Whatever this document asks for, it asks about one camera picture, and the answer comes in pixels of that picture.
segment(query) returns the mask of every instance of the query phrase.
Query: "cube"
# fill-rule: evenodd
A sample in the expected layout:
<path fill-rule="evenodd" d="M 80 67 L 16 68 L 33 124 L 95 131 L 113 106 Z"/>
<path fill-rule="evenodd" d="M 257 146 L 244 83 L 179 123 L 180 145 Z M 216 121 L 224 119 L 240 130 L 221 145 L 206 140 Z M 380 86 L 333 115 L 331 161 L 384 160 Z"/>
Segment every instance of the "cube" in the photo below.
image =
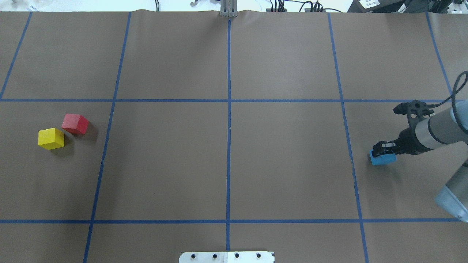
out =
<path fill-rule="evenodd" d="M 62 129 L 72 134 L 85 134 L 89 121 L 79 114 L 65 114 Z"/>
<path fill-rule="evenodd" d="M 47 150 L 65 146 L 65 134 L 56 128 L 39 131 L 38 145 Z"/>

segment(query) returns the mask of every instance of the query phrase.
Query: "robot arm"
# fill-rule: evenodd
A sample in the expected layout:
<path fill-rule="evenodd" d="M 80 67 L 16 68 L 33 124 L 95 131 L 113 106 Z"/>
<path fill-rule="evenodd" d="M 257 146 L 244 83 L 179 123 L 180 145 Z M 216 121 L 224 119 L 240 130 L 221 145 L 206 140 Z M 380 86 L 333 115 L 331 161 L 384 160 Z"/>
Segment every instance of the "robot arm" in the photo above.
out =
<path fill-rule="evenodd" d="M 456 90 L 460 78 L 465 81 Z M 468 144 L 468 101 L 455 103 L 456 94 L 468 81 L 468 72 L 463 72 L 455 82 L 453 95 L 440 104 L 426 104 L 414 100 L 401 103 L 394 108 L 395 114 L 407 115 L 408 129 L 403 130 L 398 139 L 380 141 L 370 151 L 373 165 L 396 161 L 397 154 L 418 155 L 439 147 L 463 141 Z M 434 110 L 452 99 L 452 108 L 436 115 Z M 436 197 L 436 203 L 461 221 L 468 222 L 468 159 L 445 184 Z"/>

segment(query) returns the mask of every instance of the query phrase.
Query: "white bracket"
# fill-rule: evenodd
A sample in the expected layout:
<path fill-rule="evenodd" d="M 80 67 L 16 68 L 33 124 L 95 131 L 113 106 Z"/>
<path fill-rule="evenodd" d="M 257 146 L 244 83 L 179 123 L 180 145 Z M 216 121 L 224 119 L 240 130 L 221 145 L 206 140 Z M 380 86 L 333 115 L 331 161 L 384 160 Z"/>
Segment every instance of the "white bracket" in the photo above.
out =
<path fill-rule="evenodd" d="M 275 263 L 275 252 L 185 252 L 180 255 L 179 263 Z"/>
<path fill-rule="evenodd" d="M 221 11 L 219 14 L 223 17 L 236 17 L 237 0 L 221 0 Z"/>

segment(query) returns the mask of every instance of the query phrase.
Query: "gray metal bracket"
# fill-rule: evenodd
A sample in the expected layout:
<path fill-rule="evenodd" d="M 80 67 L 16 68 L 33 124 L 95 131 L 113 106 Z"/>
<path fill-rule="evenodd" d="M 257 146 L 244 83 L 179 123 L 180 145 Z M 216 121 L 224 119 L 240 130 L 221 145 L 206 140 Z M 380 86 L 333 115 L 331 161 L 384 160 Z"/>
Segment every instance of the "gray metal bracket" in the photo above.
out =
<path fill-rule="evenodd" d="M 221 0 L 221 11 L 219 14 L 223 17 L 236 17 L 237 0 Z"/>

